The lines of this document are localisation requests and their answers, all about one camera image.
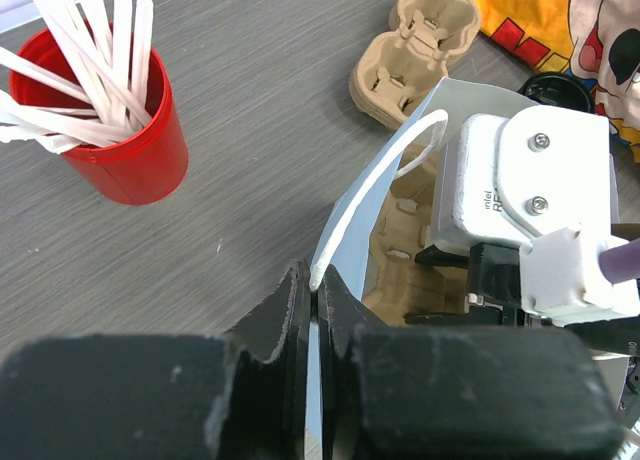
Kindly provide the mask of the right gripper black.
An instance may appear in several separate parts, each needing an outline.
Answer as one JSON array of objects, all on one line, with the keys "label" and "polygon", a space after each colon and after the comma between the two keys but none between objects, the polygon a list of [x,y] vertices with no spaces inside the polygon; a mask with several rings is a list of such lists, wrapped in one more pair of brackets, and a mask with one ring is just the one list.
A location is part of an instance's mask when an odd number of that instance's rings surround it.
[{"label": "right gripper black", "polygon": [[417,304],[402,314],[408,325],[549,327],[551,320],[520,305],[519,249],[481,242],[467,255],[429,246],[414,259]]}]

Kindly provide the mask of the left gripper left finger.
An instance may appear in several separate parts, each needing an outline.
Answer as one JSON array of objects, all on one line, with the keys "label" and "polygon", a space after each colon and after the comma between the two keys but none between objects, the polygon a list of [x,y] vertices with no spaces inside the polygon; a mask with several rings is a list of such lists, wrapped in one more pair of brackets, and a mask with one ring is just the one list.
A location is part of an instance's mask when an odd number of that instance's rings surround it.
[{"label": "left gripper left finger", "polygon": [[5,459],[300,459],[309,269],[218,335],[85,335],[1,367]]}]

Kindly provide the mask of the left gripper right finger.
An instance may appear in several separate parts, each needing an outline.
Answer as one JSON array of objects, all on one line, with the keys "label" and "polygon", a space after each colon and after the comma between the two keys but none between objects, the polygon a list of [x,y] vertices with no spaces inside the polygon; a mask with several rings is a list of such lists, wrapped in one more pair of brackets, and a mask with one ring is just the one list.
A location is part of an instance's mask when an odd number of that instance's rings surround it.
[{"label": "left gripper right finger", "polygon": [[392,327],[329,268],[319,337],[327,459],[610,459],[623,442],[572,333]]}]

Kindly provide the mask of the light blue paper bag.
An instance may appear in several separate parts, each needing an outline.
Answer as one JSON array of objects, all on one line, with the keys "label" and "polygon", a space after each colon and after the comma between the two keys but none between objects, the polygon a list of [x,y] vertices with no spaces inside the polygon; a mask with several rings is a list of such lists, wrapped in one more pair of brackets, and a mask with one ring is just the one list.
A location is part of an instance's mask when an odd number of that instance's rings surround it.
[{"label": "light blue paper bag", "polygon": [[[352,296],[364,305],[362,295],[368,265],[369,236],[392,181],[402,178],[421,166],[433,154],[438,155],[438,175],[440,156],[444,147],[449,140],[458,134],[462,123],[470,116],[491,114],[512,118],[518,112],[537,105],[540,104],[494,86],[452,79],[443,79],[437,84],[435,89],[417,106],[408,120],[337,201],[329,217],[314,253],[310,273],[310,288],[318,299],[318,330],[319,288],[329,268],[335,268],[339,272]],[[625,243],[601,253],[599,265],[604,276],[613,283],[626,280],[635,282],[639,294],[637,285],[639,229],[635,225],[624,224],[619,219],[618,192],[611,153],[610,157],[612,174],[611,234],[624,240]],[[625,359],[621,354],[605,353],[590,348],[580,336],[569,329],[571,325],[574,324],[565,326],[554,324],[552,328],[518,328],[558,330],[574,334],[587,349],[599,372],[599,363],[602,358],[614,356]],[[322,398],[320,337],[317,358],[320,366],[316,372],[316,384]],[[614,389],[608,388],[607,385],[606,387],[616,414],[619,394]],[[322,448],[322,406],[314,412],[313,416],[312,428],[315,433],[320,435]]]}]

